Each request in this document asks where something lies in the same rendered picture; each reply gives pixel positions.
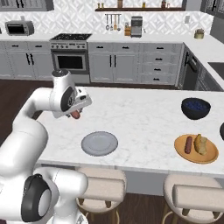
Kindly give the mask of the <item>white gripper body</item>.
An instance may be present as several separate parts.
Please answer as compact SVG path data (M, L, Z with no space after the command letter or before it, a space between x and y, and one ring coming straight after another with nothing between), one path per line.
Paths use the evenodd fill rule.
M83 101L80 102L76 102L69 110L65 111L65 112L55 112L53 111L52 114L55 118L60 118L62 116L71 114L72 112L74 112L75 110L80 110L83 109L87 106L89 106L92 103L92 100L90 97L87 97L86 99L84 99Z

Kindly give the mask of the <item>grey plate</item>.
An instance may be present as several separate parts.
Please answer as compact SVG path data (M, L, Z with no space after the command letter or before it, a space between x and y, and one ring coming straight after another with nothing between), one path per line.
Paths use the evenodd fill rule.
M102 157L113 152L118 146L117 138L106 131L96 131L86 135L81 148L90 156Z

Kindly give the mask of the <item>golden bread bun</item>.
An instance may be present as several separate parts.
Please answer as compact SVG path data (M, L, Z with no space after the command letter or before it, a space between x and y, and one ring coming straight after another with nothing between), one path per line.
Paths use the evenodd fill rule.
M201 134L198 134L194 140L194 149L200 155L207 154L207 138L203 137Z

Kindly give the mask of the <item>orange plate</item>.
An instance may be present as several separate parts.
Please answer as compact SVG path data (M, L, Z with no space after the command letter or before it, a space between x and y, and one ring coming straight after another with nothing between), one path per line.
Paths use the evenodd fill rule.
M192 140L190 141L191 149L186 152L185 148L186 145L189 144L187 140L188 137L191 137ZM206 153L201 155L195 150L195 139L197 138L194 134L184 134L179 136L174 141L174 148L176 152L184 159L196 163L196 164L210 164L217 159L219 156L219 151L216 145L211 142L209 139L203 144L203 148L206 149Z

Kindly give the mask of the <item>steel stove with oven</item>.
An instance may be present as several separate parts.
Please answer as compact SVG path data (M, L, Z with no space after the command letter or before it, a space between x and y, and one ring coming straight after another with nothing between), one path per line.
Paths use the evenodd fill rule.
M91 33L61 33L50 39L55 69L66 69L75 83L90 83L88 38Z

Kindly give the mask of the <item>grey cupboard and drawer run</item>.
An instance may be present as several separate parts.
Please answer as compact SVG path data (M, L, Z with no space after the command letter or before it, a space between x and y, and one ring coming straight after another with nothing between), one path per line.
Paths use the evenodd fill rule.
M181 44L89 42L90 80L174 85Z

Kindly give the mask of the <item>grey base cupboard run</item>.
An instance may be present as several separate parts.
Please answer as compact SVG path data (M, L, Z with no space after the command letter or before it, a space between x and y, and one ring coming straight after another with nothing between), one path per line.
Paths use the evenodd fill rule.
M45 40L1 40L12 75L16 80L49 81L53 59L50 42Z

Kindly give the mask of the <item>beige round stool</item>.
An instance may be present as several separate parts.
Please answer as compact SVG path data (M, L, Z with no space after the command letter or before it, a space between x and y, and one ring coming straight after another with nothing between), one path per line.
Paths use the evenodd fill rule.
M189 224L214 224L224 214L224 188L214 178L170 174L164 180L161 224L172 215Z
M96 214L111 213L109 224L120 224L119 205L126 195L127 179L120 170L81 167L78 172L84 173L88 179L88 187L81 198L78 198L79 209L86 216L95 220Z

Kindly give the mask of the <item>silver toaster oven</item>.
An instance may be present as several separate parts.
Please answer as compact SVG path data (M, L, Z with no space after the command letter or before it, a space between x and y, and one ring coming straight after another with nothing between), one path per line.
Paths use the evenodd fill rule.
M28 20L11 20L5 23L6 32L10 36L30 36L34 33L34 25Z

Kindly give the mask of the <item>black dishwasher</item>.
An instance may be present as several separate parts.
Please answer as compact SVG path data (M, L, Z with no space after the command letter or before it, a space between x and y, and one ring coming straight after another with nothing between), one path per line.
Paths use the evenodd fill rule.
M178 89L194 90L200 73L200 63L193 53L185 47L178 78Z

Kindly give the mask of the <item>grey cupboard run under sink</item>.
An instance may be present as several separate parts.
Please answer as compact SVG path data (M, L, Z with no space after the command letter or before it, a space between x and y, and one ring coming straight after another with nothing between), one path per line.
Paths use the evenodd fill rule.
M222 87L205 68L200 69L195 89L197 91L223 92Z

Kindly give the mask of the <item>golden kettle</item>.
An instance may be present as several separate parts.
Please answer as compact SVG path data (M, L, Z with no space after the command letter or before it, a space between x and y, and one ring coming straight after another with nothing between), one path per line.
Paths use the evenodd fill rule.
M203 39L204 38L204 34L205 34L205 31L203 29L197 29L194 33L194 37L196 39Z

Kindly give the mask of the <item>dark sink basin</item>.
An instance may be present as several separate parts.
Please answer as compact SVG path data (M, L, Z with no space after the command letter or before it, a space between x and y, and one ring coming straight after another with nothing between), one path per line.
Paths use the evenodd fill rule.
M211 74L217 74L224 80L224 62L209 62L211 67Z

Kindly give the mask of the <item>rail with hanging tools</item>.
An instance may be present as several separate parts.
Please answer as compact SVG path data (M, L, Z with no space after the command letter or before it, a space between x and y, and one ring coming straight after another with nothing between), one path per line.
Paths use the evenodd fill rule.
M106 27L107 31L120 31L120 14L106 14Z

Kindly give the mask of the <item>grey wall cupboard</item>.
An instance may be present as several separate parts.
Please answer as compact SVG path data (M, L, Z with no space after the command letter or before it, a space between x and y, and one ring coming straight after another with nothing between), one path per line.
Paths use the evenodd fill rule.
M0 0L0 11L53 11L53 0Z

